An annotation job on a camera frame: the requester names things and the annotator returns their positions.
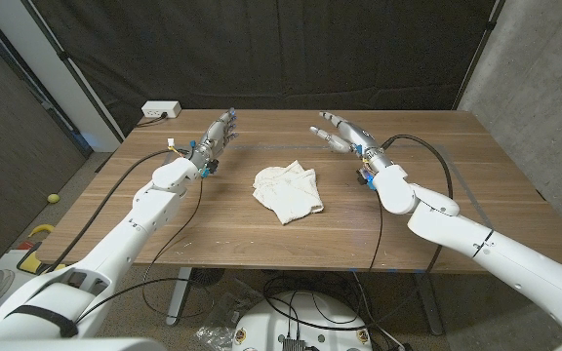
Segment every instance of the crumpled towel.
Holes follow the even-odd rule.
[[[273,210],[282,224],[324,209],[316,187],[316,172],[304,170],[299,161],[286,168],[261,170],[255,176],[253,187],[253,196]]]

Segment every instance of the table leg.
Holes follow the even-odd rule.
[[[428,327],[433,335],[442,335],[444,333],[444,326],[439,315],[435,291],[430,282],[430,276],[422,278],[423,276],[424,273],[414,274],[416,284],[419,286],[418,294],[420,295],[421,305],[424,308],[426,320],[428,321]]]
[[[179,278],[190,279],[190,273],[192,272],[192,267],[181,267]],[[175,283],[175,289],[173,290],[173,297],[171,298],[171,304],[168,307],[168,315],[170,316],[180,316],[183,307],[185,306],[185,298],[190,291],[189,282],[177,281]],[[166,324],[169,326],[175,325],[179,321],[179,318],[167,317]]]

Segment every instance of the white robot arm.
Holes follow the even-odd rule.
[[[320,115],[336,126],[341,136],[316,127],[311,131],[327,140],[332,149],[355,152],[364,160],[386,210],[397,215],[413,212],[408,226],[414,233],[478,262],[562,326],[562,264],[460,215],[459,206],[450,198],[407,183],[407,174],[387,158],[369,133],[340,116]]]
[[[82,260],[38,276],[0,307],[0,340],[93,336],[109,303],[87,310],[115,293],[148,238],[173,219],[187,186],[213,173],[218,157],[237,134],[233,109],[222,114],[192,145],[191,152],[155,170],[152,180],[134,197],[132,210]]]

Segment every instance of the plastic bag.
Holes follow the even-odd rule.
[[[237,294],[226,292],[194,337],[212,351],[230,351],[238,321],[263,296],[247,284],[235,279]]]

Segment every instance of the power strip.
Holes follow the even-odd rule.
[[[147,101],[142,107],[144,117],[158,118],[166,112],[168,118],[177,118],[181,112],[179,101]]]

